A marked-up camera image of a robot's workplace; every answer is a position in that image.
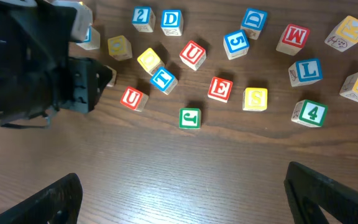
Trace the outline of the red E block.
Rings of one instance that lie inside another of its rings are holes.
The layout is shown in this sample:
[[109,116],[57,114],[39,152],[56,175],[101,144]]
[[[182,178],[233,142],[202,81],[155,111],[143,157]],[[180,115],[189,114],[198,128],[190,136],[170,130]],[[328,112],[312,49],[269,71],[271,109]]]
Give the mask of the red E block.
[[213,77],[208,90],[208,97],[214,100],[228,102],[233,82],[219,77]]

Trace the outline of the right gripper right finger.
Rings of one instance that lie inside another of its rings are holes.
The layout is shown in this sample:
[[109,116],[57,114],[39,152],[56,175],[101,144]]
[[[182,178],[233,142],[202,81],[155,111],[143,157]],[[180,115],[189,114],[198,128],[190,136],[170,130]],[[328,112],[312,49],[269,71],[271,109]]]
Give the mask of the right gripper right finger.
[[341,223],[358,223],[358,192],[292,161],[284,180],[296,224],[327,223],[323,210]]

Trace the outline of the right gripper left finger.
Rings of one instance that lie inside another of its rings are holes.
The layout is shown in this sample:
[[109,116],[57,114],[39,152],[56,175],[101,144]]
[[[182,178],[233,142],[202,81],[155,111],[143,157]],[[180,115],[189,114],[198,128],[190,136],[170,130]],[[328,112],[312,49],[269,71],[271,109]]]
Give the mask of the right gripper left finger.
[[0,214],[0,223],[76,224],[83,198],[79,177],[69,173]]

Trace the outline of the green N block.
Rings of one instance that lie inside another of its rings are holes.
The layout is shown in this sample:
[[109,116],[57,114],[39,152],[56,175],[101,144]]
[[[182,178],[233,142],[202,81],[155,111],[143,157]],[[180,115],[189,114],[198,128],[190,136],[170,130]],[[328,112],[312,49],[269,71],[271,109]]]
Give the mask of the green N block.
[[106,67],[108,69],[110,69],[111,73],[112,73],[112,78],[110,79],[109,83],[107,84],[107,87],[113,87],[115,85],[116,82],[116,77],[117,77],[117,71],[109,66],[106,65]]

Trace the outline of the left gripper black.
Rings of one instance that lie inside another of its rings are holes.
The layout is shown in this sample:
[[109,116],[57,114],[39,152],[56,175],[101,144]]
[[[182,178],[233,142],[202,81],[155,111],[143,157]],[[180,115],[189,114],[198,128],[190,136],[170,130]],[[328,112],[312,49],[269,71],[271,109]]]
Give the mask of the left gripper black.
[[0,6],[0,127],[48,110],[94,109],[112,73],[69,55],[75,16],[72,7]]

